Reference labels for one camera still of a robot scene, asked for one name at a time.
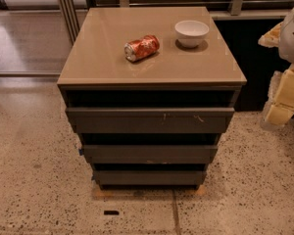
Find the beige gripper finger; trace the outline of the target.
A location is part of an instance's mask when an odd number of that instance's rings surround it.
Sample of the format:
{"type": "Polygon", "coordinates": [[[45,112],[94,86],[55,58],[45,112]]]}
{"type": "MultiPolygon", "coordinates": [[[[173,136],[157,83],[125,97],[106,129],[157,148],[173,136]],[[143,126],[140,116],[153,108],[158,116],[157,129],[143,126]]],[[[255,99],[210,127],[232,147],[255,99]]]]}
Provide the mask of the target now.
{"type": "Polygon", "coordinates": [[[278,23],[271,30],[260,37],[258,44],[268,48],[277,47],[279,44],[280,30],[281,23],[278,23]]]}
{"type": "Polygon", "coordinates": [[[265,121],[274,125],[284,125],[294,115],[294,64],[286,70],[273,95],[265,121]]]}

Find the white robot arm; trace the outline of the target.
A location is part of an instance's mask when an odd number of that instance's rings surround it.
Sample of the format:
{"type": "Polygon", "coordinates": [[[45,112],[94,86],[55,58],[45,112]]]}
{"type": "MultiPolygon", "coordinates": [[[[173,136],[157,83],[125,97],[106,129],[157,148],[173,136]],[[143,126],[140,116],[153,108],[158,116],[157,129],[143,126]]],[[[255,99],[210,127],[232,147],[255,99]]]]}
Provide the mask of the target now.
{"type": "Polygon", "coordinates": [[[278,48],[279,57],[290,63],[284,71],[276,71],[269,84],[268,97],[264,109],[264,128],[278,128],[294,116],[294,7],[281,23],[261,36],[258,44],[278,48]]]}

